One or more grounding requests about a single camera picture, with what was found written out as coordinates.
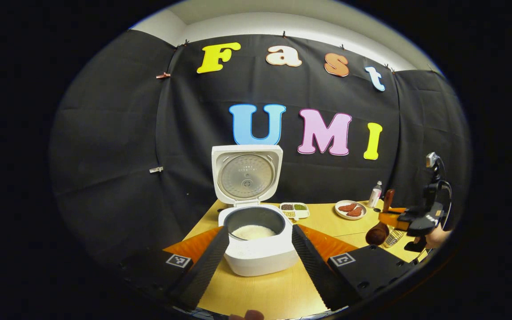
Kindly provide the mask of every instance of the white plate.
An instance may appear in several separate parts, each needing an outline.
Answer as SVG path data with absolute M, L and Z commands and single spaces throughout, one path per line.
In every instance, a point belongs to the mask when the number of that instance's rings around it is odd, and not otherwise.
M 362 213 L 361 213 L 360 216 L 358 216 L 358 217 L 349 217 L 347 215 L 347 212 L 339 210 L 339 207 L 343 207 L 343 205 L 349 205 L 349 204 L 352 204 L 352 203 L 356 203 L 357 207 L 361 207 L 362 208 Z M 366 207 L 364 207 L 364 205 L 362 205 L 362 204 L 360 204 L 360 203 L 358 203 L 356 201 L 341 200 L 341 201 L 339 201 L 339 202 L 337 202 L 335 204 L 335 212 L 337 212 L 338 215 L 340 215 L 341 217 L 344 217 L 345 219 L 358 220 L 358 219 L 361 219 L 362 217 L 364 217 L 364 215 L 366 215 Z

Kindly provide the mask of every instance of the white rice cooker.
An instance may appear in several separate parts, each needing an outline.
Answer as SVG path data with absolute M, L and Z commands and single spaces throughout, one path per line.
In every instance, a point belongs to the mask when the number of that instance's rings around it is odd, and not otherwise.
M 298 256 L 291 242 L 292 226 L 278 207 L 260 204 L 276 192 L 283 150 L 277 145 L 214 146 L 213 182 L 216 195 L 232 206 L 219 214 L 230 244 L 225 260 L 239 276 L 260 276 L 292 267 Z M 244 226 L 262 226 L 276 235 L 246 240 L 233 235 Z

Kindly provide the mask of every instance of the ceiling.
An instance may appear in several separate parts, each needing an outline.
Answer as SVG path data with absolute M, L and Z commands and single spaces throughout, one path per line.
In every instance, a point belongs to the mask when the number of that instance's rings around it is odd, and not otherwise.
M 408 39 L 372 16 L 335 0 L 185 0 L 167 8 L 185 24 L 246 12 L 307 16 L 360 33 L 398 53 L 417 69 L 439 68 Z

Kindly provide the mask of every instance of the white wall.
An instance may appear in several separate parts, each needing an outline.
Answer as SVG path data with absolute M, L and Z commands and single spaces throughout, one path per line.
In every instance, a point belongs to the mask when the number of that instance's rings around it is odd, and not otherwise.
M 395 71 L 416 69 L 414 65 L 384 45 L 352 30 L 328 22 L 276 12 L 248 12 L 219 16 L 186 25 L 179 17 L 163 10 L 142 20 L 134 27 L 157 36 L 172 45 L 240 34 L 271 34 L 315 40 L 368 57 L 378 63 L 388 64 Z

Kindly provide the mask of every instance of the human hand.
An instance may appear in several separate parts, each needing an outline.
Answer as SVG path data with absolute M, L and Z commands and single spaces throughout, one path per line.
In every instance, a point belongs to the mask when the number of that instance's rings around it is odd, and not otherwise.
M 236 314 L 231 314 L 228 318 L 229 320 L 264 320 L 264 314 L 257 310 L 248 310 L 244 318 Z
M 438 224 L 437 227 L 431 233 L 425 235 L 426 249 L 434 249 L 441 246 L 441 244 L 449 236 L 449 233 L 451 233 L 451 231 L 444 231 L 441 228 L 441 224 Z M 414 239 L 414 243 L 418 243 L 418 241 L 420 241 L 420 237 L 416 237 Z

